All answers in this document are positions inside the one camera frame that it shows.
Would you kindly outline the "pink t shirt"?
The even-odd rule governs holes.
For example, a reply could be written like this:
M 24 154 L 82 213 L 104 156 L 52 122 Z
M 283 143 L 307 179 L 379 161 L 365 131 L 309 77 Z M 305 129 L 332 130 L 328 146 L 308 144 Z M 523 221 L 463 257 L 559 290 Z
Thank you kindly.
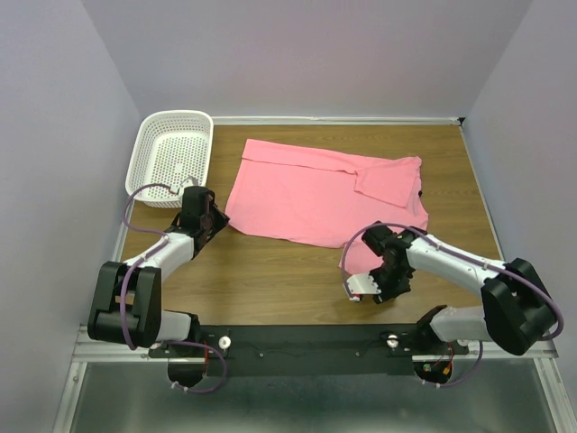
M 345 270 L 364 273 L 380 259 L 358 230 L 377 221 L 427 227 L 421 164 L 250 139 L 225 213 L 245 235 L 334 249 L 351 242 Z

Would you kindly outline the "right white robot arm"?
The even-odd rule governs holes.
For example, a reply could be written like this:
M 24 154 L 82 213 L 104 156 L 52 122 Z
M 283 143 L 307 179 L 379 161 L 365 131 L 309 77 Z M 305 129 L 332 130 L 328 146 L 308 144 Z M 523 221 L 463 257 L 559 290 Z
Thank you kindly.
M 445 245 L 414 227 L 395 233 L 382 223 L 370 226 L 362 241 L 382 263 L 348 280 L 360 297 L 370 294 L 376 303 L 395 299 L 410 291 L 417 271 L 436 274 L 480 297 L 478 308 L 441 305 L 429 310 L 415 332 L 422 347 L 477 340 L 523 355 L 561 322 L 559 309 L 527 261 L 487 259 Z

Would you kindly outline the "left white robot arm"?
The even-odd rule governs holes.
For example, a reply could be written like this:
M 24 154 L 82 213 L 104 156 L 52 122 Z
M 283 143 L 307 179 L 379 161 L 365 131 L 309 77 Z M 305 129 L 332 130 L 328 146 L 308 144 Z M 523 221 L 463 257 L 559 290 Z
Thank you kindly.
M 206 187 L 186 186 L 179 199 L 180 211 L 169 228 L 148 231 L 160 237 L 158 242 L 125 262 L 101 266 L 87 323 L 91 339 L 132 350 L 157 343 L 201 343 L 196 315 L 162 307 L 162 285 L 194 260 L 229 218 L 215 203 L 214 191 Z

